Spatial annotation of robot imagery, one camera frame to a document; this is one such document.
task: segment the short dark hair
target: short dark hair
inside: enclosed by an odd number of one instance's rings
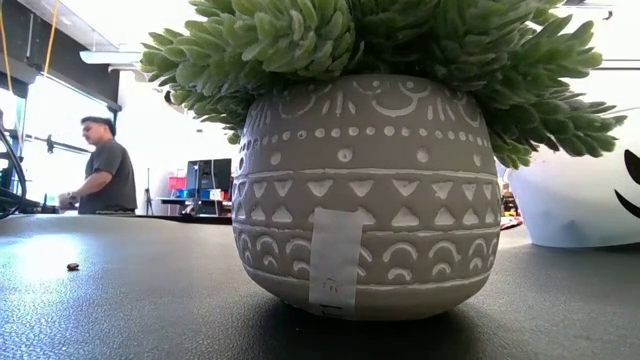
[[[80,120],[80,125],[84,125],[85,123],[92,122],[96,124],[106,125],[109,128],[112,136],[116,136],[116,127],[113,125],[113,121],[109,118],[101,118],[98,116],[86,116]]]

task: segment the gray t-shirt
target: gray t-shirt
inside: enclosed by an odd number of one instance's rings
[[[102,190],[80,198],[78,214],[133,211],[138,207],[133,166],[127,149],[115,140],[96,147],[87,161],[85,179],[97,171],[108,172],[113,178]]]

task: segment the gray ceramic pot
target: gray ceramic pot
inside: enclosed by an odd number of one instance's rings
[[[363,225],[350,270],[353,311],[331,316],[426,318],[489,277],[499,191],[471,97],[395,75],[294,88],[253,105],[238,164],[240,257],[258,285],[289,304],[327,314],[310,302],[317,208],[356,213]]]

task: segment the tripod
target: tripod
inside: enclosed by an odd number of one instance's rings
[[[153,215],[153,203],[151,202],[151,191],[149,191],[149,168],[147,168],[147,188],[144,189],[145,215]]]

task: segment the succulent plant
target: succulent plant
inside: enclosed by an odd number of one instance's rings
[[[141,70],[176,104],[239,142],[251,104],[303,82],[348,74],[428,78],[474,96],[498,161],[530,163],[539,146],[602,156],[625,116],[586,102],[562,79],[602,63],[593,23],[562,33],[558,0],[192,0],[188,34],[151,33]]]

